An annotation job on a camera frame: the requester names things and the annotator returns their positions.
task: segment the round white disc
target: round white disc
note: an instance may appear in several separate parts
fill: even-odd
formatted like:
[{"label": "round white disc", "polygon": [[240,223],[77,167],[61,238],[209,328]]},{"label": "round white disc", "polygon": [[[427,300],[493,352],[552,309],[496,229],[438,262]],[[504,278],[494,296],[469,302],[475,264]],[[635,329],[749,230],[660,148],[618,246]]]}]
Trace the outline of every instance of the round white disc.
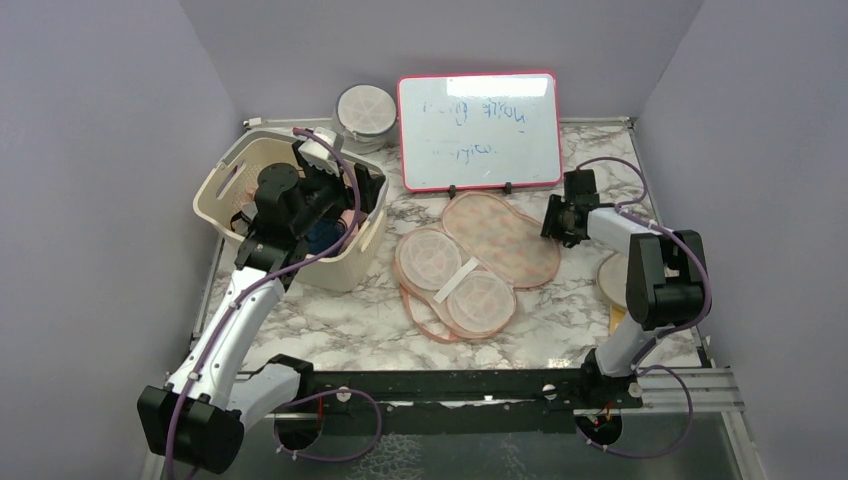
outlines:
[{"label": "round white disc", "polygon": [[448,295],[448,312],[457,325],[469,332],[491,332],[515,313],[515,297],[497,275],[471,272]]},{"label": "round white disc", "polygon": [[382,135],[397,120],[392,96],[373,85],[356,85],[339,97],[336,105],[339,122],[358,135]]},{"label": "round white disc", "polygon": [[627,309],[627,257],[614,253],[598,267],[598,288],[610,303]]},{"label": "round white disc", "polygon": [[453,240],[442,233],[424,230],[407,238],[399,255],[406,278],[424,290],[438,290],[462,266],[462,256]]}]

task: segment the red whiteboard frame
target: red whiteboard frame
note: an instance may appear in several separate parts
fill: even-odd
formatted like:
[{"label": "red whiteboard frame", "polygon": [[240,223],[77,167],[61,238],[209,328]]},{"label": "red whiteboard frame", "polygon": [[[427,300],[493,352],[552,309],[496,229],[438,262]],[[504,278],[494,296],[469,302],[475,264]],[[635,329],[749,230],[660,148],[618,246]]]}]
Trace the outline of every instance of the red whiteboard frame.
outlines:
[{"label": "red whiteboard frame", "polygon": [[[405,156],[403,154],[403,110],[401,108],[401,102],[400,102],[400,82],[402,82],[402,81],[404,81],[408,78],[451,78],[451,77],[474,77],[474,76],[493,77],[493,76],[508,76],[508,75],[532,75],[532,74],[550,75],[551,78],[553,79],[553,81],[554,81],[554,103],[556,104],[554,108],[556,109],[557,125],[559,125],[559,119],[560,119],[560,115],[559,115],[559,92],[557,91],[557,88],[556,88],[557,87],[556,75],[554,75],[554,72],[552,72],[550,70],[518,70],[518,71],[514,71],[514,72],[475,72],[475,73],[452,73],[452,74],[427,74],[427,75],[406,75],[406,76],[400,77],[397,81],[396,86],[395,86],[395,88],[396,88],[395,95],[397,95],[397,99],[398,99],[398,102],[397,102],[397,104],[398,104],[398,136],[400,137],[400,170],[401,170],[400,177],[401,177],[401,180],[403,181],[403,186],[408,191],[413,192],[413,193],[447,192],[448,190],[450,190],[450,187],[448,187],[448,188],[443,188],[443,187],[411,188],[406,183],[406,166],[405,166],[405,163],[404,163]],[[559,128],[557,128],[557,146],[559,147],[559,178],[557,178],[555,181],[552,181],[552,182],[521,183],[521,184],[512,184],[512,186],[514,188],[519,188],[519,187],[551,187],[551,186],[554,186],[554,185],[557,185],[558,183],[560,183],[562,181],[562,176],[563,176],[563,172],[562,172],[563,164],[562,164],[562,136],[559,133]],[[454,185],[454,186],[456,187],[457,191],[459,191],[459,190],[486,190],[486,189],[493,189],[493,188],[503,188],[503,187],[506,186],[506,184],[501,183],[501,184],[492,184],[492,185]]]}]

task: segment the basket handle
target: basket handle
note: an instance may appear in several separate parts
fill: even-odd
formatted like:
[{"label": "basket handle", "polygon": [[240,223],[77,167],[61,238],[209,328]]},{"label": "basket handle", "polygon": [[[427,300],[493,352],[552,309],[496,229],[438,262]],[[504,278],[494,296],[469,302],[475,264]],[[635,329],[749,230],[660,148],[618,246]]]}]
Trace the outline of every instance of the basket handle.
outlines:
[{"label": "basket handle", "polygon": [[379,225],[379,224],[380,224],[380,222],[381,222],[381,221],[383,221],[383,215],[385,215],[385,214],[386,214],[386,212],[381,211],[381,212],[380,212],[380,214],[377,216],[377,220],[376,220],[373,224],[368,225],[368,226],[369,226],[369,227],[371,227],[371,228],[370,228],[370,230],[367,232],[367,237],[366,237],[366,238],[365,238],[365,240],[362,242],[362,246],[360,246],[360,247],[359,247],[359,251],[360,251],[360,252],[364,252],[364,251],[365,251],[365,249],[367,249],[367,248],[368,248],[368,245],[371,243],[371,239],[373,239],[373,238],[374,238],[374,234],[375,234],[375,233],[377,233],[377,225]]}]

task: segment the pink trim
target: pink trim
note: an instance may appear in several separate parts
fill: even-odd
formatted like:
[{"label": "pink trim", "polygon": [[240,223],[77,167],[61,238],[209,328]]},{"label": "pink trim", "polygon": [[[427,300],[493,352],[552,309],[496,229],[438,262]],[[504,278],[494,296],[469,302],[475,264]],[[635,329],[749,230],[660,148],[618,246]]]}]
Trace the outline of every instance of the pink trim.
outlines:
[{"label": "pink trim", "polygon": [[[504,207],[506,207],[506,208],[507,208],[507,209],[508,209],[508,210],[509,210],[509,211],[510,211],[513,215],[515,215],[515,216],[517,216],[518,218],[520,218],[520,219],[524,220],[525,222],[529,222],[529,223],[531,223],[531,224],[533,224],[533,225],[536,225],[539,229],[541,229],[541,228],[542,228],[542,224],[541,224],[541,223],[539,223],[539,221],[537,221],[537,220],[536,220],[535,218],[533,218],[533,217],[530,217],[530,216],[528,216],[528,215],[525,215],[525,214],[521,213],[521,212],[520,212],[517,208],[513,207],[513,206],[512,206],[509,202],[507,202],[506,200],[504,200],[504,199],[503,199],[503,197],[501,197],[501,196],[498,196],[498,195],[492,195],[491,193],[488,193],[488,192],[464,192],[464,193],[463,193],[463,194],[461,194],[461,195],[457,195],[457,196],[456,196],[456,198],[454,198],[453,200],[451,200],[451,202],[450,202],[450,203],[448,203],[448,205],[445,207],[445,209],[444,209],[444,210],[442,210],[442,221],[441,221],[441,223],[440,223],[439,225],[442,227],[442,230],[444,230],[444,231],[445,231],[445,233],[447,233],[447,234],[448,234],[448,236],[451,238],[451,240],[453,240],[454,242],[456,242],[456,243],[460,244],[460,245],[462,246],[462,248],[463,248],[463,249],[465,249],[465,250],[466,250],[466,251],[468,251],[468,252],[471,252],[471,254],[474,254],[474,253],[475,253],[475,252],[474,252],[474,249],[473,249],[472,247],[470,247],[469,245],[466,245],[464,242],[460,241],[458,238],[456,238],[456,235],[454,235],[454,234],[453,234],[453,233],[452,233],[452,232],[448,229],[447,225],[445,224],[445,221],[446,221],[446,219],[447,219],[447,216],[448,216],[448,215],[450,215],[450,211],[451,211],[451,210],[453,210],[453,209],[456,207],[456,205],[459,203],[459,201],[460,201],[461,199],[463,199],[464,197],[471,196],[471,195],[484,195],[484,196],[487,196],[487,197],[491,197],[492,199],[494,199],[494,200],[496,200],[496,201],[500,202],[502,205],[504,205]],[[554,244],[554,246],[556,247],[555,242],[554,242],[553,240],[548,240],[548,241],[549,241],[551,244]],[[502,278],[504,278],[504,277],[505,277],[505,278],[509,279],[509,281],[512,283],[512,287],[513,287],[513,288],[515,288],[516,290],[523,290],[523,289],[527,289],[527,288],[534,288],[534,287],[538,287],[538,286],[544,285],[544,284],[546,284],[546,283],[550,282],[551,280],[553,280],[553,279],[554,279],[554,277],[556,277],[556,274],[559,272],[560,263],[562,262],[562,249],[561,249],[561,248],[559,248],[559,247],[556,247],[556,248],[553,248],[552,250],[553,250],[554,252],[556,252],[556,262],[555,262],[555,263],[553,263],[553,265],[554,265],[554,269],[553,269],[553,271],[552,271],[552,272],[551,272],[551,273],[547,276],[547,278],[546,278],[545,280],[543,280],[543,281],[541,281],[541,282],[537,282],[537,283],[519,283],[519,281],[518,281],[518,280],[516,280],[516,279],[514,279],[514,278],[510,277],[507,273],[501,272],[500,270],[498,270],[497,268],[495,268],[495,266],[494,266],[494,265],[489,264],[489,262],[486,262],[486,261],[485,261],[483,258],[481,258],[480,256],[475,256],[475,258],[477,258],[477,260],[479,260],[479,261],[483,264],[483,266],[485,266],[485,267],[486,267],[486,269],[490,270],[491,272],[494,272],[496,275],[499,275],[499,276],[500,276],[500,277],[502,277]]]},{"label": "pink trim", "polygon": [[[532,74],[545,74],[550,75],[551,80],[554,82],[554,103],[556,109],[556,118],[557,118],[557,146],[559,147],[559,177],[552,182],[537,182],[537,183],[516,183],[513,184],[513,187],[550,187],[558,184],[562,181],[562,138],[559,134],[559,93],[556,88],[556,75],[554,72],[550,70],[522,70],[516,72],[475,72],[475,73],[454,73],[454,74],[427,74],[427,75],[406,75],[400,77],[397,83],[397,99],[398,99],[398,135],[400,138],[400,178],[403,181],[403,186],[413,193],[427,193],[427,192],[446,192],[450,187],[433,187],[433,188],[412,188],[409,184],[406,183],[406,167],[404,162],[404,154],[403,154],[403,111],[401,109],[401,101],[400,101],[400,82],[410,79],[410,78],[449,78],[449,77],[474,77],[474,76],[508,76],[508,75],[532,75]],[[505,183],[500,184],[491,184],[491,185],[456,185],[457,190],[484,190],[491,188],[503,188],[505,187]]]}]

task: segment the round mesh lid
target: round mesh lid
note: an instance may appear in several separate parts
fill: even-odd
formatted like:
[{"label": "round mesh lid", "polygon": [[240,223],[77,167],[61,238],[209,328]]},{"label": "round mesh lid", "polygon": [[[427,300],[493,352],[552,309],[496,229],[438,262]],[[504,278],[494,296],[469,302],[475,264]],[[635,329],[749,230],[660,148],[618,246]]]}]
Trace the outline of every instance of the round mesh lid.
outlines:
[{"label": "round mesh lid", "polygon": [[491,332],[503,326],[515,313],[515,297],[497,275],[471,272],[448,295],[448,312],[469,332]]},{"label": "round mesh lid", "polygon": [[356,85],[345,90],[336,105],[339,122],[359,135],[381,135],[397,120],[391,95],[373,85]]},{"label": "round mesh lid", "polygon": [[462,266],[462,256],[453,240],[439,232],[425,230],[403,242],[398,265],[418,288],[438,290]]},{"label": "round mesh lid", "polygon": [[598,288],[613,305],[627,310],[627,257],[614,253],[598,267]]}]

